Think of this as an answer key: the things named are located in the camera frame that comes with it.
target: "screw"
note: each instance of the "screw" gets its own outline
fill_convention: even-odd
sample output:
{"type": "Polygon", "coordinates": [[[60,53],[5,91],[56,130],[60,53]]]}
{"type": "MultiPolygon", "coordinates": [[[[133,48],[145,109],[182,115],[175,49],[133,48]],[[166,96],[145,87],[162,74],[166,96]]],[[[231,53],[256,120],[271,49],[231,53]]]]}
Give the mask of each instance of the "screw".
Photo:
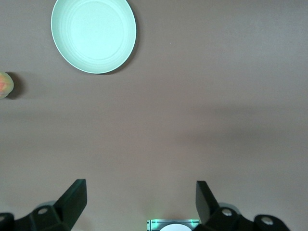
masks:
{"type": "Polygon", "coordinates": [[[46,213],[47,211],[48,211],[47,208],[41,208],[41,209],[38,211],[38,214],[39,214],[39,215],[42,215],[42,214],[46,213]]]}
{"type": "Polygon", "coordinates": [[[224,209],[222,210],[222,213],[223,213],[223,215],[225,215],[225,216],[227,216],[227,217],[232,216],[231,210],[229,210],[229,209],[227,209],[227,208],[224,208],[224,209]]]}
{"type": "Polygon", "coordinates": [[[273,225],[274,222],[272,219],[270,219],[269,217],[262,217],[261,221],[264,223],[264,224],[267,224],[267,225],[273,225]]]}

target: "apple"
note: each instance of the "apple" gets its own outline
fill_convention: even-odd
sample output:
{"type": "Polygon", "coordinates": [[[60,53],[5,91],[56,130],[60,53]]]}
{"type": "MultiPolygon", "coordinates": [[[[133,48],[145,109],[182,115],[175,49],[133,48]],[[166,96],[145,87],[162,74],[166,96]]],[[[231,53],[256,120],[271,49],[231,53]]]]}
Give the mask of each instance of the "apple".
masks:
{"type": "Polygon", "coordinates": [[[14,88],[12,78],[5,72],[0,71],[0,99],[3,99],[11,93],[14,88]]]}

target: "gray tabletop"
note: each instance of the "gray tabletop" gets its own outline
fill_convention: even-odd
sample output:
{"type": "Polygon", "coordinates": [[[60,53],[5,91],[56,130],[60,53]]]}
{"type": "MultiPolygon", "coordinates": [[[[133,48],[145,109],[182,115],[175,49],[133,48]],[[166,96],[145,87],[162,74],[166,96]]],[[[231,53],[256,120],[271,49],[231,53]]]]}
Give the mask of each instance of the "gray tabletop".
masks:
{"type": "Polygon", "coordinates": [[[308,227],[308,2],[129,0],[137,41],[104,75],[51,35],[55,0],[2,0],[0,211],[16,218],[87,179],[75,231],[198,218],[195,184],[253,219],[308,227]]]}

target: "silver bolt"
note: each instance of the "silver bolt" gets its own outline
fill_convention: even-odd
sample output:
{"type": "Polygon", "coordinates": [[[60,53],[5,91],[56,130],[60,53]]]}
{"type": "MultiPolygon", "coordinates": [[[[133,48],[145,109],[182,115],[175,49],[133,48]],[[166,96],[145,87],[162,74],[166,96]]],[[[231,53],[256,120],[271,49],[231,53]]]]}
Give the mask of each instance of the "silver bolt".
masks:
{"type": "Polygon", "coordinates": [[[47,208],[41,208],[41,209],[38,211],[38,214],[39,214],[39,215],[42,215],[42,214],[46,213],[47,211],[48,211],[47,208]]]}
{"type": "Polygon", "coordinates": [[[274,222],[272,219],[270,219],[269,217],[262,217],[261,218],[261,221],[264,223],[264,224],[267,224],[267,225],[273,225],[274,222]]]}
{"type": "Polygon", "coordinates": [[[227,209],[227,208],[224,208],[224,209],[222,210],[222,213],[223,213],[223,215],[225,215],[225,216],[227,216],[227,217],[232,216],[231,210],[229,210],[229,209],[227,209]]]}

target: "mint green plate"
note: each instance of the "mint green plate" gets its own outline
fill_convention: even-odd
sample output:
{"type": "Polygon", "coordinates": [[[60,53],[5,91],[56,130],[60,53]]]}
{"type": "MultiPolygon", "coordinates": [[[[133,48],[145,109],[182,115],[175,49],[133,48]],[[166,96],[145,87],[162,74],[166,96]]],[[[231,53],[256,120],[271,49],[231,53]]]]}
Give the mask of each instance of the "mint green plate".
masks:
{"type": "Polygon", "coordinates": [[[136,41],[136,22],[126,0],[57,0],[51,32],[72,66],[101,74],[128,59],[136,41]]]}

